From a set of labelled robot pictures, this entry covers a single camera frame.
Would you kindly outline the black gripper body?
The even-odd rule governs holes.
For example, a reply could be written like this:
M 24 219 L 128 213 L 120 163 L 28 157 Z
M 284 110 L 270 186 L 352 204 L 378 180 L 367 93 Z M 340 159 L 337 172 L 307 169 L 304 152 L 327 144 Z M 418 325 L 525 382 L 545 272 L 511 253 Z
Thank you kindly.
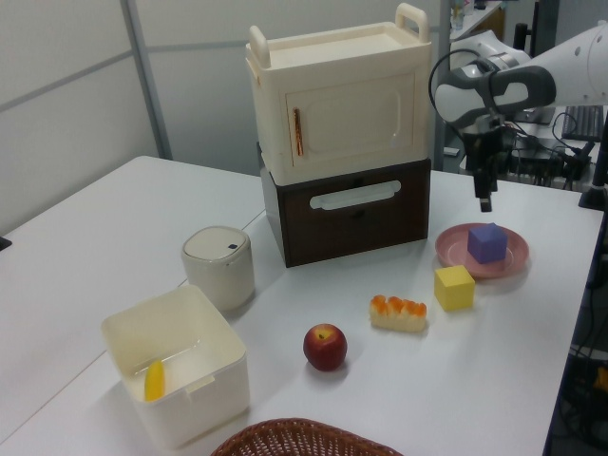
M 498 177 L 507 173 L 507 162 L 516 140 L 512 128 L 501 126 L 483 134 L 464 133 L 466 164 L 469 174 L 480 167 L 489 171 L 489 159 L 498 156 Z

